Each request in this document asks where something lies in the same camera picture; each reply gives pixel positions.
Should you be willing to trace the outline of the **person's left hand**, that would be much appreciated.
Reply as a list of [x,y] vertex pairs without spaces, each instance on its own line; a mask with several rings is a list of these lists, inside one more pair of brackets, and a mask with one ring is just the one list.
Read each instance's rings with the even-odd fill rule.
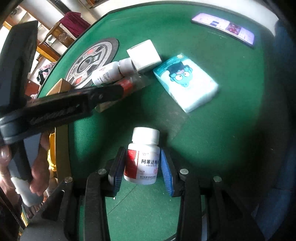
[[[43,133],[40,136],[39,143],[34,149],[37,151],[36,157],[31,167],[32,181],[30,183],[30,191],[38,196],[41,196],[49,185],[49,135]],[[11,202],[16,202],[19,195],[16,193],[16,188],[11,181],[11,174],[8,170],[8,165],[12,159],[12,153],[9,146],[1,147],[1,188],[4,194]]]

